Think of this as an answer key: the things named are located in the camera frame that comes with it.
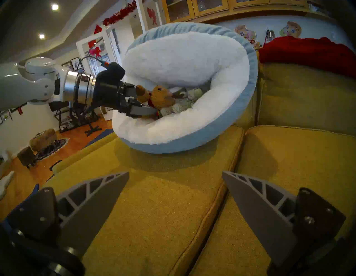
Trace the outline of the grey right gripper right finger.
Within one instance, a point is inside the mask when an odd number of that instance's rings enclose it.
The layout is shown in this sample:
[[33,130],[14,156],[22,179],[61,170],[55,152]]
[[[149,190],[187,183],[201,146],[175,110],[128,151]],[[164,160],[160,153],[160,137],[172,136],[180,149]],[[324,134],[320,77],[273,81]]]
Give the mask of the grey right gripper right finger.
[[271,259],[268,275],[310,275],[335,244],[346,216],[313,190],[293,195],[282,187],[224,171],[244,220]]

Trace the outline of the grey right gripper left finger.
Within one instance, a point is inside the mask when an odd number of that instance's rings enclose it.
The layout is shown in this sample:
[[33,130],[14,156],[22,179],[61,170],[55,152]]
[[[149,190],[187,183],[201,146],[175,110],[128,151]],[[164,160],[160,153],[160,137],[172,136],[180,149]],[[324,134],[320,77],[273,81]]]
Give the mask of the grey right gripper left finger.
[[82,257],[108,219],[129,172],[78,183],[59,195],[52,187],[33,192],[6,217],[6,233],[46,246],[71,247]]

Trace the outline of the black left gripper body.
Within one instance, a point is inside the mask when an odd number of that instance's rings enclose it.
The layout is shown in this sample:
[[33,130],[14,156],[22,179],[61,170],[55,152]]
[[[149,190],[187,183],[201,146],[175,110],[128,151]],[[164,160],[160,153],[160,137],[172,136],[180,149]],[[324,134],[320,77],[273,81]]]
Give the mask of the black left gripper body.
[[126,115],[129,103],[123,95],[123,84],[117,85],[99,82],[95,84],[93,92],[93,109],[100,106],[109,107]]

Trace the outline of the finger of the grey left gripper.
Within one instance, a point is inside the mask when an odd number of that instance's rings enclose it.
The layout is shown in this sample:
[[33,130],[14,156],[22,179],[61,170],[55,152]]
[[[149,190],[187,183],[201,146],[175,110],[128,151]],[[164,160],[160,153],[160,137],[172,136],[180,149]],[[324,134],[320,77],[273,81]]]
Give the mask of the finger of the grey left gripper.
[[153,108],[151,106],[147,105],[134,105],[134,104],[129,104],[128,109],[126,111],[126,116],[138,119],[143,116],[152,116],[156,115],[158,110],[156,108]]
[[137,98],[135,85],[130,84],[130,83],[124,83],[123,84],[123,95],[124,95],[124,97]]

